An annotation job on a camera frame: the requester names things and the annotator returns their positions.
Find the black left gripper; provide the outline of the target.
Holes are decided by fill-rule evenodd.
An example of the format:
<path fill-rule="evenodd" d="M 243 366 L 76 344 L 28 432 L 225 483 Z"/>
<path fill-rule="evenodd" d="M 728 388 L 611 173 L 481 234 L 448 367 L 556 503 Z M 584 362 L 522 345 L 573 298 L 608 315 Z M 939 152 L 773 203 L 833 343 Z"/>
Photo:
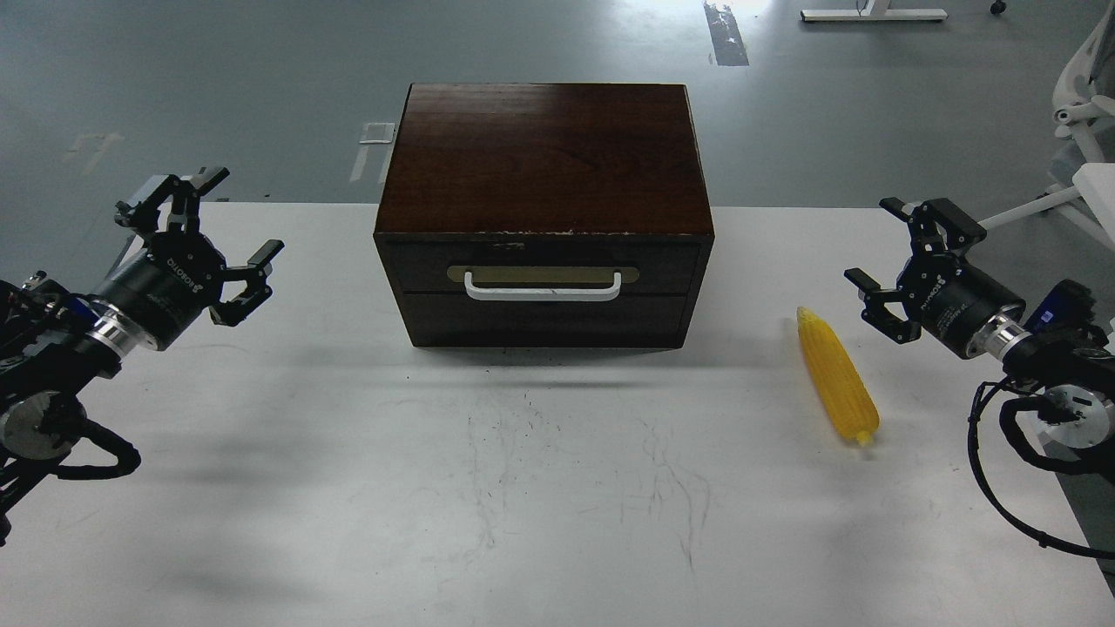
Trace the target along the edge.
<path fill-rule="evenodd" d="M 226 267 L 226 257 L 200 234 L 200 200 L 230 174 L 226 167 L 203 167 L 188 176 L 155 175 L 115 204 L 116 225 L 147 241 L 96 286 L 93 300 L 139 326 L 143 343 L 156 353 L 178 339 L 203 309 L 209 307 L 215 325 L 236 327 L 274 293 L 266 278 L 283 250 L 282 239 L 266 239 L 245 266 Z M 171 210 L 162 231 L 165 202 Z M 220 301 L 223 286 L 237 282 L 244 290 Z"/>

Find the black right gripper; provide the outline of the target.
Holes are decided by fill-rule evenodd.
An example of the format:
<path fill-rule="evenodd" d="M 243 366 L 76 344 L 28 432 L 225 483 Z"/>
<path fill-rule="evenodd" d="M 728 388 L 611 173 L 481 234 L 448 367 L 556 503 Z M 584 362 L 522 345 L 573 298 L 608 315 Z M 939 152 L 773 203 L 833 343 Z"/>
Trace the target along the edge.
<path fill-rule="evenodd" d="M 985 226 L 947 197 L 917 204 L 888 196 L 879 208 L 906 226 L 911 257 L 896 289 L 882 288 L 860 267 L 844 271 L 859 290 L 862 319 L 896 344 L 915 341 L 925 330 L 961 360 L 986 353 L 978 338 L 985 327 L 996 316 L 1017 320 L 1026 302 L 964 259 L 988 237 Z M 896 317 L 888 303 L 902 303 L 909 318 Z"/>

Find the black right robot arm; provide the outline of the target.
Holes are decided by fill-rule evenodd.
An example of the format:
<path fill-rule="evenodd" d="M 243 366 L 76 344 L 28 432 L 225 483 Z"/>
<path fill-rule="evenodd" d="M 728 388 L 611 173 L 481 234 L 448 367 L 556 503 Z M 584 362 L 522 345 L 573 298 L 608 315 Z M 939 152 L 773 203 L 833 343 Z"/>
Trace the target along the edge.
<path fill-rule="evenodd" d="M 911 255 L 892 289 L 859 267 L 845 271 L 862 318 L 896 344 L 928 332 L 960 360 L 990 354 L 1020 389 L 1001 418 L 1019 455 L 1035 467 L 1111 480 L 1112 353 L 1090 289 L 1063 280 L 1022 319 L 1024 299 L 968 262 L 987 231 L 956 203 L 880 204 L 908 228 Z"/>

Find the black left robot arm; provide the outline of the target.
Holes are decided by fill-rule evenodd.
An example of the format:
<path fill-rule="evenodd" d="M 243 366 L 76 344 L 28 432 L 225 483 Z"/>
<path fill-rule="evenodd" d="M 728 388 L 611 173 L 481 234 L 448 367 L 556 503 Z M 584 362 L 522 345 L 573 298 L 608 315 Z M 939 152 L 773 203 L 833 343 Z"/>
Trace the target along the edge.
<path fill-rule="evenodd" d="M 110 380 L 136 347 L 163 353 L 201 314 L 235 327 L 271 295 L 266 282 L 282 250 L 268 239 L 244 266 L 227 266 L 200 230 L 200 202 L 227 168 L 156 175 L 116 205 L 117 225 L 139 249 L 91 293 L 75 293 L 43 271 L 3 283 L 3 538 L 8 513 L 43 479 L 127 476 L 140 453 L 86 413 L 79 393 Z"/>

